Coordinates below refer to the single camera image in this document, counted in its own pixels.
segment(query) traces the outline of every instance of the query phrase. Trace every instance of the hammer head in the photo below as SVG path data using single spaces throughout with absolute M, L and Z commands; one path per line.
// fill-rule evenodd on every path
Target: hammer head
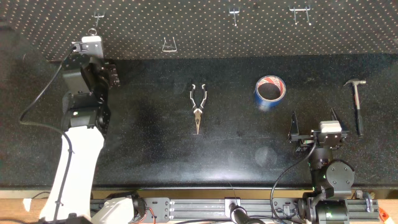
M 366 80 L 359 80 L 357 78 L 353 78 L 352 80 L 348 80 L 344 85 L 347 85 L 349 83 L 352 83 L 353 85 L 366 84 Z

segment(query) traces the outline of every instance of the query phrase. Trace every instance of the hammer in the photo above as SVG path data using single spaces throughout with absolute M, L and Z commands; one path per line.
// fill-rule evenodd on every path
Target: hammer
M 349 83 L 352 83 L 353 87 L 354 87 L 354 97 L 355 97 L 355 106 L 356 106 L 356 125 L 358 128 L 358 135 L 360 137 L 362 137 L 363 136 L 363 121 L 362 121 L 362 116 L 361 116 L 361 107 L 359 106 L 359 96 L 358 96 L 357 85 L 366 84 L 366 81 L 354 78 L 352 80 L 348 80 L 348 82 L 346 82 L 344 85 L 347 85 Z

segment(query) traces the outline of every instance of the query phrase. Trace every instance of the blue tape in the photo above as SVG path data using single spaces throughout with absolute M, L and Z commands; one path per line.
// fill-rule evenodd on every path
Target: blue tape
M 280 91 L 280 96 L 274 100 L 268 100 L 262 97 L 259 93 L 259 87 L 265 83 L 274 84 L 278 87 Z M 274 106 L 278 105 L 280 101 L 286 94 L 286 85 L 279 77 L 268 75 L 260 78 L 260 80 L 256 83 L 256 89 L 254 90 L 254 97 L 256 99 L 256 103 L 260 110 L 262 111 L 269 111 Z

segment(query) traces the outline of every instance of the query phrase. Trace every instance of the speckled black surface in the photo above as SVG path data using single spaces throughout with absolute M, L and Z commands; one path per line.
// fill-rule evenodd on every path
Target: speckled black surface
M 60 136 L 17 123 L 50 78 L 46 63 L 19 35 L 0 32 L 0 187 L 49 188 L 60 154 Z M 398 187 L 398 55 L 320 55 L 116 62 L 122 86 L 111 90 L 112 111 L 94 188 L 272 187 L 302 158 L 288 143 L 291 112 L 302 134 L 330 118 L 334 108 L 351 130 L 336 158 L 356 169 L 356 187 Z M 268 113 L 254 104 L 264 75 L 287 85 L 283 101 Z M 350 78 L 359 86 L 365 137 L 355 130 Z M 206 83 L 208 101 L 200 135 L 189 102 L 192 83 Z M 59 124 L 61 79 L 28 119 Z M 281 187 L 310 186 L 306 164 L 288 173 Z

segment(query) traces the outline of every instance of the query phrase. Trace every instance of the pliers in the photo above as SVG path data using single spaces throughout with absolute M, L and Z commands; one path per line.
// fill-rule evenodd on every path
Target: pliers
M 192 84 L 192 90 L 189 92 L 189 97 L 192 103 L 193 114 L 195 115 L 195 123 L 197 125 L 197 134 L 199 134 L 199 127 L 200 127 L 200 118 L 201 114 L 203 114 L 203 108 L 205 107 L 206 100 L 207 100 L 207 91 L 205 90 L 205 84 L 201 86 L 203 90 L 203 99 L 200 103 L 199 108 L 197 107 L 195 100 L 193 99 L 193 92 L 195 91 L 196 86 Z

